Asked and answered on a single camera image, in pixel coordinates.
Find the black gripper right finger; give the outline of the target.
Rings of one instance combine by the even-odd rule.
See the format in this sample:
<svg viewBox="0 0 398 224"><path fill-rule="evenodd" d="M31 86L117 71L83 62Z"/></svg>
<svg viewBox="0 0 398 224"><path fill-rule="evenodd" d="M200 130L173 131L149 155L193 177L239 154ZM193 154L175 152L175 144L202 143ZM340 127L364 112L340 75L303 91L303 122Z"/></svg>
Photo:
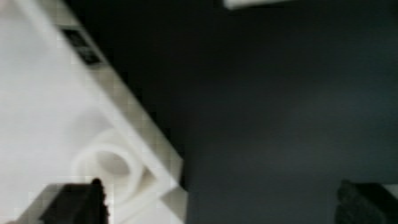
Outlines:
<svg viewBox="0 0 398 224"><path fill-rule="evenodd" d="M340 181L333 224L398 224L398 198L379 183Z"/></svg>

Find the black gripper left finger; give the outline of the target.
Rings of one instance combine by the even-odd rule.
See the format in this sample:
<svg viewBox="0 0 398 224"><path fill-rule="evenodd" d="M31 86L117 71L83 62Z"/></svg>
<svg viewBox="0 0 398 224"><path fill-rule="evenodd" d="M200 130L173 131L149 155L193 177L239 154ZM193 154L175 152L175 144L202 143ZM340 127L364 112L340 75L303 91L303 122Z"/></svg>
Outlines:
<svg viewBox="0 0 398 224"><path fill-rule="evenodd" d="M108 224L101 180L65 184L38 216L42 224Z"/></svg>

